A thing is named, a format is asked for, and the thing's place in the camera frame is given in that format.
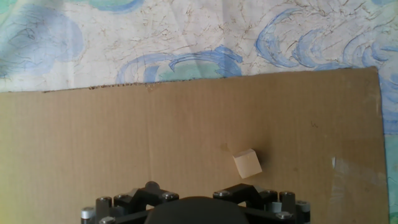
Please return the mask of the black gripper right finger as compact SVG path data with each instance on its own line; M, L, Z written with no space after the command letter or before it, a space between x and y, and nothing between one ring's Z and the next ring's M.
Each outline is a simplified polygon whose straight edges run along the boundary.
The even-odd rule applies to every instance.
M238 184L213 193L213 198L235 204L248 223L310 224L310 203L291 191Z

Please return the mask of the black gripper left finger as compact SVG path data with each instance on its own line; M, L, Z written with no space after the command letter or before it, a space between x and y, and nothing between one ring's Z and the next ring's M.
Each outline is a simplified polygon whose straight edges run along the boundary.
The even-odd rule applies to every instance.
M149 216L147 206L156 207L179 199L179 194L162 190L157 182L149 181L143 188L114 197L98 197L94 206L81 209L81 224L144 223Z

